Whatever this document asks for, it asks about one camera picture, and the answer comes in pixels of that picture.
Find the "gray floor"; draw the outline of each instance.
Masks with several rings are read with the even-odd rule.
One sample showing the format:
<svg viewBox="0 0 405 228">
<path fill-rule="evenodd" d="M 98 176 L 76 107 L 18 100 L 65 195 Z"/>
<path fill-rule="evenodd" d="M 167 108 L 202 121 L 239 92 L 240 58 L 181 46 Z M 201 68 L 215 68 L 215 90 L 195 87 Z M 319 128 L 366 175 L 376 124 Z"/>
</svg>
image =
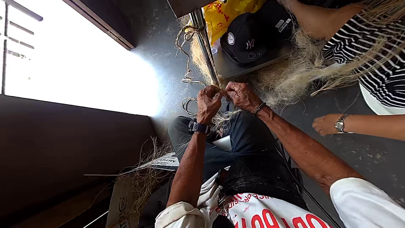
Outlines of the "gray floor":
<svg viewBox="0 0 405 228">
<path fill-rule="evenodd" d="M 177 52 L 175 48 L 174 41 L 180 28 L 167 2 L 123 0 L 121 6 L 133 22 L 134 36 L 138 42 L 133 52 L 156 71 L 160 104 L 159 112 L 152 117 L 152 120 L 158 134 L 162 138 L 167 138 L 167 125 L 176 116 L 186 116 L 180 105 L 182 99 L 196 97 L 202 87 L 199 84 L 190 85 L 180 82 L 185 73 L 187 57 Z M 311 127 L 314 118 L 329 113 L 373 114 L 359 91 L 358 85 L 355 85 L 324 92 L 315 97 L 303 99 L 302 102 L 290 105 L 282 111 L 279 110 L 279 113 L 405 206 L 405 172 L 402 167 L 405 159 L 405 142 L 354 134 L 322 137 Z M 327 211 L 337 217 L 325 192 L 308 178 L 305 178 L 305 186 L 326 207 Z M 312 212 L 328 221 L 314 203 L 310 200 L 307 202 Z"/>
</svg>

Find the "black bracelet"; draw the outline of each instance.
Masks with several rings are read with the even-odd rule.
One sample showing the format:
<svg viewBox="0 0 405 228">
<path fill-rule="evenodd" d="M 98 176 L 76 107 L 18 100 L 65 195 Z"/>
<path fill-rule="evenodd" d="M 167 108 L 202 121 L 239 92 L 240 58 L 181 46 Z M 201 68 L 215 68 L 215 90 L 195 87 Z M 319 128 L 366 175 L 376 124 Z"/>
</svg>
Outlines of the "black bracelet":
<svg viewBox="0 0 405 228">
<path fill-rule="evenodd" d="M 261 104 L 259 105 L 259 107 L 257 107 L 256 110 L 253 112 L 253 115 L 255 116 L 255 115 L 259 112 L 259 110 L 260 110 L 263 106 L 265 106 L 265 105 L 266 105 L 265 102 L 261 103 Z"/>
</svg>

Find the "black baseball cap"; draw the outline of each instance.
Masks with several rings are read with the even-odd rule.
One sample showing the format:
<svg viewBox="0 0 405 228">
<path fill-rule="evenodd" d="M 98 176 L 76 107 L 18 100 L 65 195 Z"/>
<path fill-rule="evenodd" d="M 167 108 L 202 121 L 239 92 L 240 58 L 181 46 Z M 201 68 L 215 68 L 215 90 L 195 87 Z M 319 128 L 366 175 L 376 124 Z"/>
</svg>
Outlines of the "black baseball cap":
<svg viewBox="0 0 405 228">
<path fill-rule="evenodd" d="M 250 63 L 267 50 L 263 29 L 254 13 L 243 13 L 237 16 L 228 26 L 220 39 L 222 49 L 235 61 Z"/>
<path fill-rule="evenodd" d="M 267 50 L 292 37 L 293 16 L 276 0 L 268 0 L 256 13 L 243 13 L 220 39 L 222 49 L 235 61 L 250 63 Z"/>
<path fill-rule="evenodd" d="M 265 2 L 255 15 L 262 24 L 263 35 L 273 37 L 273 42 L 277 45 L 283 40 L 291 39 L 295 18 L 277 0 Z"/>
</svg>

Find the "metal pole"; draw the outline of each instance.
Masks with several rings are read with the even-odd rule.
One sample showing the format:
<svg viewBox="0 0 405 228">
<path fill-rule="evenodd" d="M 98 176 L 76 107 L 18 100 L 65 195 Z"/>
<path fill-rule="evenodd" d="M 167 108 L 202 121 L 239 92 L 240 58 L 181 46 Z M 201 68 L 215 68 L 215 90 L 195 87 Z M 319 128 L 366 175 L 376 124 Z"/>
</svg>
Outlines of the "metal pole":
<svg viewBox="0 0 405 228">
<path fill-rule="evenodd" d="M 205 19 L 203 15 L 203 11 L 201 8 L 198 8 L 190 13 L 190 19 L 191 23 L 193 24 L 194 27 L 198 28 L 201 31 L 201 34 L 203 37 L 197 36 L 198 43 L 200 44 L 200 48 L 202 51 L 202 54 L 204 56 L 205 62 L 207 63 L 208 66 L 208 71 L 209 74 L 211 75 L 212 81 L 214 81 L 215 84 L 219 85 L 217 76 L 215 74 L 214 66 L 211 63 L 212 57 L 212 52 L 211 52 L 211 46 L 209 44 L 209 39 L 208 39 L 208 34 L 207 30 L 205 29 Z"/>
</svg>

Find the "black and white striped shirt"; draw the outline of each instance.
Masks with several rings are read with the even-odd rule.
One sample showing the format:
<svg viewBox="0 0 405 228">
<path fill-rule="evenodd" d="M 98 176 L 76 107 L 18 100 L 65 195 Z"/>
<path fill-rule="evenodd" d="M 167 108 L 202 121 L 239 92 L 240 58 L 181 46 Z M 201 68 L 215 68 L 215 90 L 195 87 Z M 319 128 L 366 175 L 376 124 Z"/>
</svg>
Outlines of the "black and white striped shirt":
<svg viewBox="0 0 405 228">
<path fill-rule="evenodd" d="M 362 75 L 360 83 L 383 105 L 405 108 L 405 51 L 393 53 L 405 40 L 405 21 L 379 26 L 356 15 L 329 40 L 322 56 L 338 63 L 350 62 L 370 50 L 381 37 L 387 41 L 377 56 L 355 72 Z"/>
</svg>

